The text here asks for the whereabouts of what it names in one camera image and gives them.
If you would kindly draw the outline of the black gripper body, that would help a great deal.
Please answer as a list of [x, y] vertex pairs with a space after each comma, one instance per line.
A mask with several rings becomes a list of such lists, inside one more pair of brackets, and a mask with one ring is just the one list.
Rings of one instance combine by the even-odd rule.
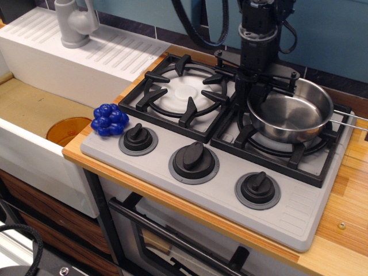
[[240, 64], [241, 54], [225, 50], [217, 50], [214, 53], [217, 58], [217, 68], [222, 71], [230, 70], [233, 66], [236, 70], [235, 82], [241, 84], [264, 83], [276, 89], [278, 93], [294, 94], [296, 82], [300, 74], [294, 69], [278, 63], [270, 63], [265, 70], [257, 71]]

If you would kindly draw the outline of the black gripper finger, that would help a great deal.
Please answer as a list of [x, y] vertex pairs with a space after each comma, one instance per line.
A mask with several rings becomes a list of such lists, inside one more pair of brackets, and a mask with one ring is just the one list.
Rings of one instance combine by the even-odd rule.
[[272, 87], [266, 83], [256, 83], [253, 85], [250, 94], [251, 104], [262, 104], [271, 93]]
[[235, 78], [235, 93], [236, 93], [236, 104], [238, 110], [242, 112], [248, 111], [247, 98], [253, 87], [253, 83], [250, 82], [246, 77], [242, 75], [236, 75]]

